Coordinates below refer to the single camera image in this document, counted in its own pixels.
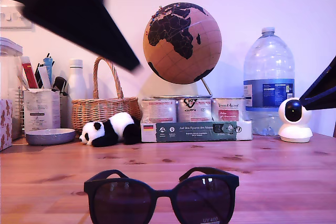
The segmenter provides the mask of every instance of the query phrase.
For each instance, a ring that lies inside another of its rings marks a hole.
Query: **white bottle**
[[[246,112],[254,134],[278,135],[282,122],[278,109],[294,97],[294,58],[274,27],[262,29],[244,62]]]
[[[70,59],[70,75],[68,80],[68,127],[72,128],[71,114],[72,101],[76,99],[86,99],[87,88],[83,76],[83,61]]]

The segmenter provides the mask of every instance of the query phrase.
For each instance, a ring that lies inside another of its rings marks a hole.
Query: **table surface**
[[[1,223],[92,223],[83,183],[96,173],[119,169],[154,189],[171,189],[194,166],[239,176],[230,223],[336,223],[336,138],[319,134],[305,144],[254,136],[104,148],[78,140],[29,146],[21,139],[0,158]],[[168,198],[158,199],[150,223],[178,223]]]

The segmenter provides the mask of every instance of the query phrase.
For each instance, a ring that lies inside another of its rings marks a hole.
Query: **light switch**
[[[0,7],[0,11],[1,29],[32,29],[33,23],[18,11],[18,7]]]

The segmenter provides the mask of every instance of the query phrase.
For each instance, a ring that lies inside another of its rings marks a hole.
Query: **printed box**
[[[29,89],[24,91],[25,133],[60,128],[59,91]]]
[[[13,105],[11,100],[0,100],[0,151],[12,145]]]
[[[250,121],[142,123],[143,143],[240,141],[252,139]]]

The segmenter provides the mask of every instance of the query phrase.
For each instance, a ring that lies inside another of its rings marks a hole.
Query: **tin can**
[[[178,122],[211,122],[211,99],[179,99],[177,103]]]
[[[212,117],[215,122],[244,121],[245,98],[214,98]]]
[[[176,123],[176,100],[174,99],[143,99],[142,123]]]

